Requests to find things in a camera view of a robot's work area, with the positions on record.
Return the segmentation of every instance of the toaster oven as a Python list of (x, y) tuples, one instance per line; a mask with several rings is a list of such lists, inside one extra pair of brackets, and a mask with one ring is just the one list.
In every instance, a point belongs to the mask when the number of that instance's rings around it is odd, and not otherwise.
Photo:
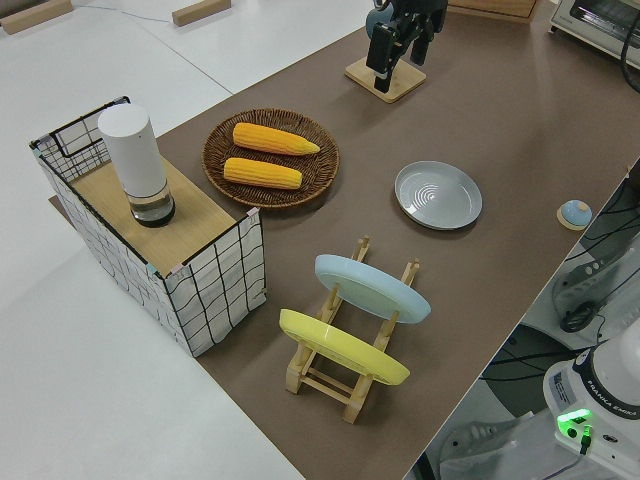
[[(594, 47), (620, 58), (634, 23), (640, 0), (560, 0), (551, 30), (563, 30)], [(640, 30), (631, 33), (627, 63), (640, 68)]]

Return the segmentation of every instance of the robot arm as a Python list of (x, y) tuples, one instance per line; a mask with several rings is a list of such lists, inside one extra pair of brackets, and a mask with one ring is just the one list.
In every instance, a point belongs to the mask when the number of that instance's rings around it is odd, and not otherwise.
[(377, 90), (389, 91), (393, 69), (412, 43), (411, 61), (424, 64), (429, 43), (442, 31), (447, 5), (447, 0), (374, 0), (368, 20), (382, 21), (368, 32), (367, 66), (376, 74)]
[[(543, 389), (562, 445), (622, 478), (640, 479), (640, 320), (552, 366)], [(588, 452), (585, 435), (593, 438)]]

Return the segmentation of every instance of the white cylindrical speaker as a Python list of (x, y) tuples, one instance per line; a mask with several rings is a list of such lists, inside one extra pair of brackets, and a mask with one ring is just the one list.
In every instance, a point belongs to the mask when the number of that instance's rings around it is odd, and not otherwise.
[(146, 110), (130, 103), (111, 106), (100, 114), (98, 129), (134, 218), (147, 227), (168, 223), (175, 202)]
[(613, 396), (640, 405), (640, 320), (600, 345), (593, 364), (598, 380)]

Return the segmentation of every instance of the gray plate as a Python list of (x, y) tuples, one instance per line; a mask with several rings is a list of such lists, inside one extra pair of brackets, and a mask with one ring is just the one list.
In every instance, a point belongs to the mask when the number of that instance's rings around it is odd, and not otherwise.
[(462, 170), (441, 162), (416, 162), (396, 177), (396, 197), (409, 217), (425, 227), (453, 230), (482, 210), (482, 195)]

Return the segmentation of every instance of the grid pattern box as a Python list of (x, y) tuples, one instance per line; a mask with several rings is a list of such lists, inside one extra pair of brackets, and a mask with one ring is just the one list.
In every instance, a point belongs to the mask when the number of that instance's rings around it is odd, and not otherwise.
[(266, 301), (262, 221), (257, 209), (166, 275), (110, 225), (73, 186), (110, 162), (97, 120), (118, 98), (31, 142), (68, 218), (117, 284), (192, 356), (204, 353)]

